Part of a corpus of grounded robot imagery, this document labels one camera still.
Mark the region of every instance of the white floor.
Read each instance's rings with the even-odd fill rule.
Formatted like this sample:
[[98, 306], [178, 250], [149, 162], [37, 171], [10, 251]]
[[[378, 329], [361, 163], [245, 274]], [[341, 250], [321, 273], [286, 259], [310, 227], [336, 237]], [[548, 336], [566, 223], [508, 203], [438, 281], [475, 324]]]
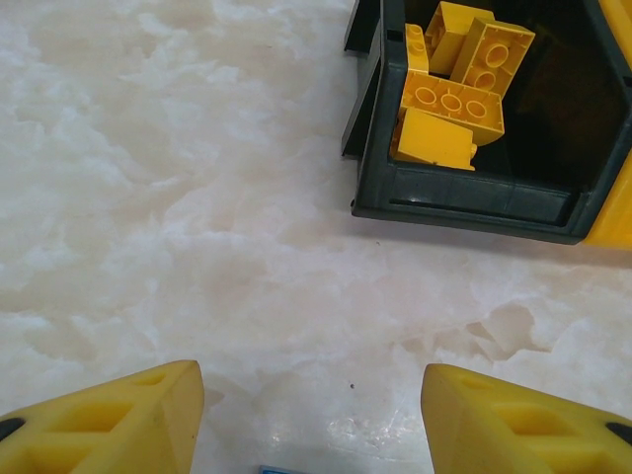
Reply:
[[0, 5], [0, 412], [199, 360], [195, 473], [430, 473], [441, 361], [632, 417], [632, 253], [350, 216], [352, 0]]

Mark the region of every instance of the marble surface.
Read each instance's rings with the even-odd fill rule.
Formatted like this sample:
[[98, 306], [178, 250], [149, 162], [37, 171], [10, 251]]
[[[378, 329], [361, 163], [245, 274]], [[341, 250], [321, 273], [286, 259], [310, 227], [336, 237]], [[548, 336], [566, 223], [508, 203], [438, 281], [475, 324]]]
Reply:
[[432, 472], [449, 362], [632, 417], [632, 253], [356, 219], [352, 0], [0, 5], [0, 412], [199, 360], [194, 472]]

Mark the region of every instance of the blue object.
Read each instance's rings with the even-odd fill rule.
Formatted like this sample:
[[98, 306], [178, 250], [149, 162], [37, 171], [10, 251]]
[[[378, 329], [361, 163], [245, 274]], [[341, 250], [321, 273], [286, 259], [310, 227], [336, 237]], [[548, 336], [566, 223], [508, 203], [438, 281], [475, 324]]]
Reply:
[[286, 471], [277, 467], [261, 466], [259, 468], [259, 474], [302, 474], [296, 471]]

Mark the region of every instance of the plastic container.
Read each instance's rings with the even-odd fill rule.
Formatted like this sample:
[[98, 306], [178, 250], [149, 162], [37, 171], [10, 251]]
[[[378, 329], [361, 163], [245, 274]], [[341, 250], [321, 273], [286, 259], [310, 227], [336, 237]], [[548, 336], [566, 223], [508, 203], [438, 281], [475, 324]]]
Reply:
[[594, 0], [469, 0], [536, 33], [503, 100], [505, 135], [463, 171], [389, 156], [408, 72], [405, 24], [437, 0], [356, 0], [345, 50], [358, 95], [343, 153], [352, 213], [552, 242], [584, 240], [632, 148], [632, 72]]

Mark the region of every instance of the lego brick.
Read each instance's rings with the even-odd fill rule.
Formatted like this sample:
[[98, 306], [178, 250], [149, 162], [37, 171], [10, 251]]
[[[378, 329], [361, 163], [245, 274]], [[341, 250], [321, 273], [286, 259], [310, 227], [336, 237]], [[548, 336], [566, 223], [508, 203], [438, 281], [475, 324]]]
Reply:
[[417, 108], [474, 132], [474, 143], [487, 145], [505, 134], [501, 96], [426, 74], [409, 72], [402, 107]]
[[422, 414], [436, 474], [630, 474], [632, 421], [431, 364]]
[[408, 70], [428, 74], [430, 65], [422, 27], [406, 24], [406, 50]]
[[476, 18], [450, 80], [504, 97], [534, 38], [518, 25]]
[[404, 113], [402, 132], [394, 158], [448, 168], [474, 170], [476, 154], [472, 130], [410, 108]]
[[426, 31], [431, 73], [450, 75], [475, 18], [495, 19], [489, 10], [439, 2]]
[[0, 472], [189, 473], [203, 400], [183, 360], [23, 408], [0, 417]]
[[632, 151], [586, 238], [588, 244], [632, 250]]

